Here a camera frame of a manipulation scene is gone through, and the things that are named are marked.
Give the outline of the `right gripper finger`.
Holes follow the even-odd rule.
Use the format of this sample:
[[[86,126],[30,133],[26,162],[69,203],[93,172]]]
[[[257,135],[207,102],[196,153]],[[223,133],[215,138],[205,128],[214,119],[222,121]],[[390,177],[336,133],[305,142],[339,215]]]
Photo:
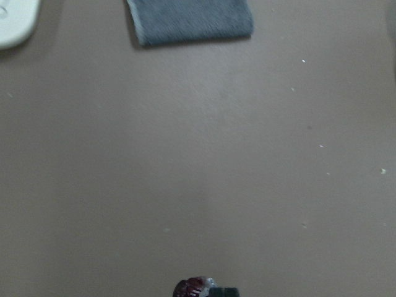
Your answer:
[[[237,288],[213,287],[209,289],[209,297],[240,297],[240,293]]]

